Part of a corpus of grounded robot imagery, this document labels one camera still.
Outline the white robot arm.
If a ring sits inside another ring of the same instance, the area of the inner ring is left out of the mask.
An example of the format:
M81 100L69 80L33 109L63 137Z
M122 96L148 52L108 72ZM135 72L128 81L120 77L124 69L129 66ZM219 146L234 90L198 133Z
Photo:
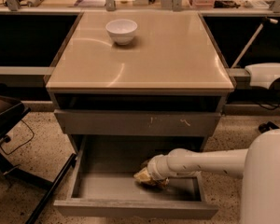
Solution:
M134 175L137 182L165 185L197 172L242 179L240 224L280 224L280 129L259 135L245 149L194 152L176 148L157 155Z

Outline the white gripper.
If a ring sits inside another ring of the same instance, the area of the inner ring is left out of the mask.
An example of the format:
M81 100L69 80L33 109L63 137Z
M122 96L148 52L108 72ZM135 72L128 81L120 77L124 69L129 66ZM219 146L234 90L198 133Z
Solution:
M139 172L133 175L138 183L150 185L153 180L164 180L170 176L166 155L157 155L152 159L143 161L141 168Z

